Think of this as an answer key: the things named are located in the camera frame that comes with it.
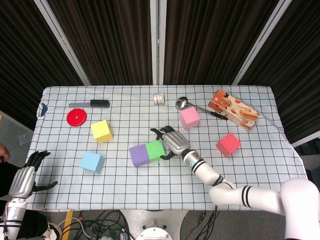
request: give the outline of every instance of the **red cube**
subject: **red cube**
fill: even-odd
[[[241,146],[241,142],[235,137],[235,135],[229,133],[227,136],[222,138],[215,146],[225,157],[227,157]]]

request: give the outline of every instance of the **red disc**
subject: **red disc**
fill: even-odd
[[[71,110],[66,116],[66,121],[70,126],[78,127],[85,123],[87,120],[86,112],[81,108]]]

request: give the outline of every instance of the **metal ladle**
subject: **metal ladle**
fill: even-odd
[[[200,109],[200,110],[202,110],[202,111],[204,111],[204,112],[206,112],[206,113],[208,113],[208,114],[210,114],[210,115],[213,115],[213,116],[215,116],[215,117],[217,117],[217,118],[220,118],[220,119],[223,119],[223,120],[228,120],[227,117],[225,117],[225,116],[223,116],[223,115],[221,115],[221,114],[219,114],[219,113],[216,113],[216,112],[214,112],[214,111],[209,111],[209,110],[207,110],[207,109],[204,109],[204,108],[202,108],[202,107],[199,107],[199,106],[196,106],[196,105],[190,103],[190,102],[188,101],[188,98],[186,98],[185,96],[179,97],[179,98],[175,101],[175,108],[176,108],[176,109],[185,109],[188,105],[189,105],[189,106],[193,106],[193,107],[195,107],[195,108],[197,108],[197,109]]]

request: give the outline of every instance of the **snack box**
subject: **snack box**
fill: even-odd
[[[222,90],[215,92],[209,107],[245,130],[249,130],[259,117],[257,111]]]

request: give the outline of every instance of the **purple cube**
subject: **purple cube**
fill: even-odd
[[[131,154],[132,163],[135,167],[150,163],[147,148],[146,148],[145,144],[130,147],[129,150],[130,150],[130,154]]]

